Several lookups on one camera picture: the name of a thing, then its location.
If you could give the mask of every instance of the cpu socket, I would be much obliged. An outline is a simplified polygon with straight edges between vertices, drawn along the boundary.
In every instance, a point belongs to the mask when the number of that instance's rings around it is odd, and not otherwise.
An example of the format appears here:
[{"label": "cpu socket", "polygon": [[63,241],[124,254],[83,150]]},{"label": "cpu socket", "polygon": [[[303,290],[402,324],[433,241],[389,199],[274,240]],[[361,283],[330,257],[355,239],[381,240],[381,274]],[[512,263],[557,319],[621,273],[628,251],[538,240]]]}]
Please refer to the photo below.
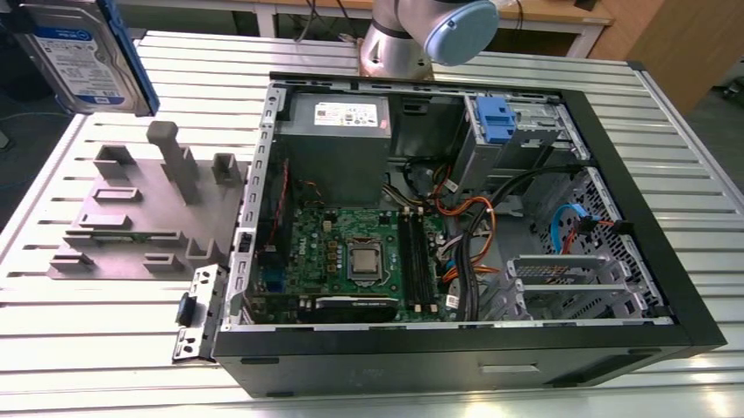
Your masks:
[{"label": "cpu socket", "polygon": [[375,238],[346,241],[347,277],[357,286],[369,287],[382,280],[382,245]]}]

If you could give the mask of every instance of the slotted metal table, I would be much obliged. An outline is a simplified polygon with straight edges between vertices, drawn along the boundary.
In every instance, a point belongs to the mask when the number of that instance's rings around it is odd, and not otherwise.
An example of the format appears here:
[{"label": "slotted metal table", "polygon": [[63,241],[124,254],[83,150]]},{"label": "slotted metal table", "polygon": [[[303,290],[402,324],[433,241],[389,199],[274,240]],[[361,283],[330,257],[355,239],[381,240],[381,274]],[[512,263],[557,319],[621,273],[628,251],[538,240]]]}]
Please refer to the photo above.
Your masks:
[{"label": "slotted metal table", "polygon": [[[150,32],[139,54],[196,158],[250,160],[268,71],[357,73],[349,44]],[[188,281],[52,280],[48,262],[98,175],[102,144],[135,157],[152,118],[76,116],[0,235],[0,411],[158,417],[744,415],[744,199],[642,71],[484,53],[439,80],[582,90],[728,339],[597,388],[254,401],[215,366],[171,366]]]}]

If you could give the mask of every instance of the green circuit board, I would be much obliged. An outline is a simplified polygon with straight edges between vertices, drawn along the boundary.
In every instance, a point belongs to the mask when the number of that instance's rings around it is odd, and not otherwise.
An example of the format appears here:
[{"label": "green circuit board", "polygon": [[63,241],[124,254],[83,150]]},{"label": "green circuit board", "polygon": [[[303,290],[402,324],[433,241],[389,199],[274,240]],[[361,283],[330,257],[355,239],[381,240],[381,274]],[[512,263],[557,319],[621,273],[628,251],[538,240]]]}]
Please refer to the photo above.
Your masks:
[{"label": "green circuit board", "polygon": [[[262,269],[264,282],[282,281],[282,289],[275,287],[274,296],[266,298],[266,311],[286,310],[286,298],[291,295],[374,294],[401,301],[395,321],[439,320],[438,313],[427,312],[425,309],[415,312],[405,307],[398,247],[399,214],[394,211],[367,209],[341,209],[335,210],[334,214],[331,222],[327,220],[327,210],[309,208],[297,212],[291,231],[290,265],[283,271]],[[427,237],[434,237],[442,232],[442,220],[438,216],[425,217],[425,232]],[[370,239],[381,246],[382,275],[370,286],[359,286],[349,279],[347,245],[354,239]],[[430,286],[434,289],[433,263],[430,269],[433,278]],[[267,315],[267,318],[272,323],[291,321],[291,315],[283,312],[274,312]]]}]

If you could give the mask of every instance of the open computer tower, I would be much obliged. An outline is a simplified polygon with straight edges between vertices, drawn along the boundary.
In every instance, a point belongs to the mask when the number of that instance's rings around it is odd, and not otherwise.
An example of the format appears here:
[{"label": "open computer tower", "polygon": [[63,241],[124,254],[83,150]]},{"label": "open computer tower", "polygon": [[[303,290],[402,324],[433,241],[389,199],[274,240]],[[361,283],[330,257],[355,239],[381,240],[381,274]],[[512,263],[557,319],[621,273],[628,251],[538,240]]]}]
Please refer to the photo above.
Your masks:
[{"label": "open computer tower", "polygon": [[259,129],[175,362],[254,396],[565,388],[725,344],[582,92],[272,74]]}]

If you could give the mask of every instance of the motherboard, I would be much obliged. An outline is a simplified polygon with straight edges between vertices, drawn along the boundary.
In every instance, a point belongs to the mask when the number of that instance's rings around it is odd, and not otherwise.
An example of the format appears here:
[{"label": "motherboard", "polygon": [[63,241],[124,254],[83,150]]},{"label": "motherboard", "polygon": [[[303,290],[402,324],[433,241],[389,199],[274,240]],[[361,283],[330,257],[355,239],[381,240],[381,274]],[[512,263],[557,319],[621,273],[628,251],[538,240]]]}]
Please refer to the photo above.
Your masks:
[{"label": "motherboard", "polygon": [[343,322],[343,315],[358,321],[366,308],[370,322],[441,320],[433,257],[441,237],[437,215],[298,210],[289,265],[260,267],[252,316],[263,323],[313,322],[310,311],[325,308],[335,312],[333,321]]}]

